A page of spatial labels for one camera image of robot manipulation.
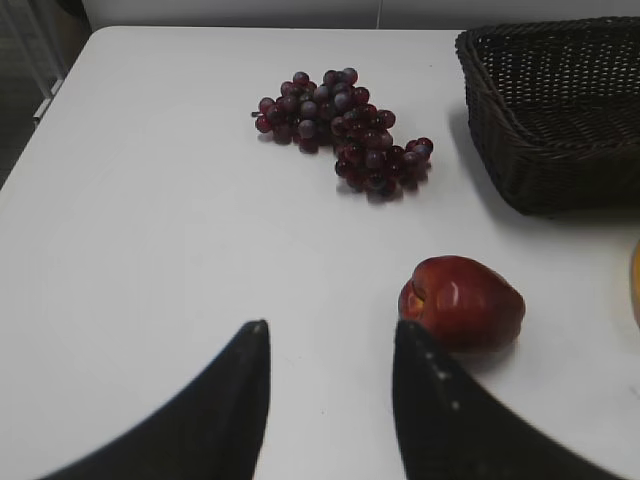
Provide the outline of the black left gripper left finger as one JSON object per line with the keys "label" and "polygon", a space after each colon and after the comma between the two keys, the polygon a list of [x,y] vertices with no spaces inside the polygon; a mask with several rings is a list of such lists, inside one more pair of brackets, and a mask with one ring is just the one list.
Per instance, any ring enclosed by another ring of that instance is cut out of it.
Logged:
{"label": "black left gripper left finger", "polygon": [[264,320],[245,323],[164,406],[53,479],[251,479],[270,403]]}

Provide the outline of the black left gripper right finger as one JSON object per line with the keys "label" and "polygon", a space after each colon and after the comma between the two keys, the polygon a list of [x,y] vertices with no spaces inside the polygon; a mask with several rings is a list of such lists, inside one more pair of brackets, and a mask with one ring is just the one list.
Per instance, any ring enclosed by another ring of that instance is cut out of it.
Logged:
{"label": "black left gripper right finger", "polygon": [[612,479],[490,395],[422,326],[396,325],[392,404],[409,479]]}

